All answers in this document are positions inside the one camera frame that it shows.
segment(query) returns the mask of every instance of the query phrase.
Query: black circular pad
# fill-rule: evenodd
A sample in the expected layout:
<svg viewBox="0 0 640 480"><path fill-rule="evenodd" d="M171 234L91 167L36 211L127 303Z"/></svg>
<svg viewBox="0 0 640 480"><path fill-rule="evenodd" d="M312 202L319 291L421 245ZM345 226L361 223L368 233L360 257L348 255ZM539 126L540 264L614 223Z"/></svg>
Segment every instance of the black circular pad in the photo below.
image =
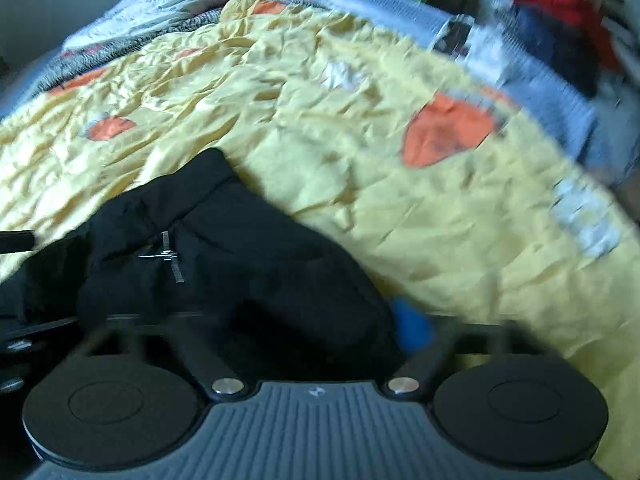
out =
<svg viewBox="0 0 640 480"><path fill-rule="evenodd" d="M198 415L182 378L126 356L61 365L27 396L24 427L45 457L109 470L148 462L173 447Z"/></svg>
<svg viewBox="0 0 640 480"><path fill-rule="evenodd" d="M478 458L515 468L588 459L609 413L598 389L552 356L505 355L458 372L433 399L445 433Z"/></svg>

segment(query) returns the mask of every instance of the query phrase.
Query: orange patch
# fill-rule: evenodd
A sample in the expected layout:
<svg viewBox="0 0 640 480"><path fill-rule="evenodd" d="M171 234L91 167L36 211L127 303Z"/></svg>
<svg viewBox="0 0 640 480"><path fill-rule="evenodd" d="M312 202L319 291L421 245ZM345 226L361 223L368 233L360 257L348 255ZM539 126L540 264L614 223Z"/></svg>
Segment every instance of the orange patch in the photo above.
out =
<svg viewBox="0 0 640 480"><path fill-rule="evenodd" d="M448 156L474 150L495 127L494 118L464 101L436 94L409 123L402 160L421 168Z"/></svg>
<svg viewBox="0 0 640 480"><path fill-rule="evenodd" d="M199 52L201 50L202 50L201 48L188 48L186 50L183 50L180 54L177 54L175 56L175 59L178 60L180 58L190 56L191 54L195 54L196 52Z"/></svg>
<svg viewBox="0 0 640 480"><path fill-rule="evenodd" d="M79 75L71 81L62 83L62 85L52 88L51 90L49 90L49 94L60 95L68 90L72 90L73 88L80 88L81 86L89 84L94 79L98 79L102 74L106 72L106 70L106 67L97 68L96 70L91 70L91 72L87 72L86 74Z"/></svg>
<svg viewBox="0 0 640 480"><path fill-rule="evenodd" d="M280 14L287 6L273 0L260 0L254 5L252 14Z"/></svg>
<svg viewBox="0 0 640 480"><path fill-rule="evenodd" d="M135 125L136 123L124 117L106 117L91 126L86 131L86 136L91 140L109 140Z"/></svg>

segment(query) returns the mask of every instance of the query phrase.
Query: red clothing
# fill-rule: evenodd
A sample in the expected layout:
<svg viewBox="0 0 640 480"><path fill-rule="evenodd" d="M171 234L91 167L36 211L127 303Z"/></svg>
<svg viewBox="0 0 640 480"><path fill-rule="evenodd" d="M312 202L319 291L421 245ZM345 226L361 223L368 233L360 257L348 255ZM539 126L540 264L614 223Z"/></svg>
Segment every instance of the red clothing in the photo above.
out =
<svg viewBox="0 0 640 480"><path fill-rule="evenodd" d="M611 46L611 34L602 26L602 17L588 0L513 0L519 5L536 6L543 12L580 30L589 38L600 64L621 72L620 62Z"/></svg>

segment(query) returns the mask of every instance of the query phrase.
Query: logo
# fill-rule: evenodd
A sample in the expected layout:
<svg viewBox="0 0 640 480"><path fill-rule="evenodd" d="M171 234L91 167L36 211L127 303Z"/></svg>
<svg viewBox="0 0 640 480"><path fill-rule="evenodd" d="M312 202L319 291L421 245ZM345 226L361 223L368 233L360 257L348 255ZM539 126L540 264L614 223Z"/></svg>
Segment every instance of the logo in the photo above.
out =
<svg viewBox="0 0 640 480"><path fill-rule="evenodd" d="M309 394L313 395L314 397L322 397L325 393L326 390L324 388L321 388L320 386L314 386L309 390Z"/></svg>

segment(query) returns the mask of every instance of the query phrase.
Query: metal bolt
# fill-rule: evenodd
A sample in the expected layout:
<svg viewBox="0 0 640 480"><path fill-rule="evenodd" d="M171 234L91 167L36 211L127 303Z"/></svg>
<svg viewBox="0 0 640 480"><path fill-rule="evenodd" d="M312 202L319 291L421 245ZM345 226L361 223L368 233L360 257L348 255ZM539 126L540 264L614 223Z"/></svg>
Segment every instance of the metal bolt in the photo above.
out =
<svg viewBox="0 0 640 480"><path fill-rule="evenodd" d="M26 350L27 348L31 348L32 345L33 345L33 343L31 341L29 341L28 339L18 339L18 341L11 341L6 346L6 349L9 352L22 352L23 350Z"/></svg>
<svg viewBox="0 0 640 480"><path fill-rule="evenodd" d="M244 383L240 379L226 377L215 381L212 388L219 395L235 395L242 391Z"/></svg>
<svg viewBox="0 0 640 480"><path fill-rule="evenodd" d="M411 377L396 377L391 379L386 386L396 395L412 394L420 388L420 383Z"/></svg>
<svg viewBox="0 0 640 480"><path fill-rule="evenodd" d="M20 377L16 377L15 379L9 379L0 383L0 394L10 394L12 392L17 392L21 387L24 386L24 379Z"/></svg>

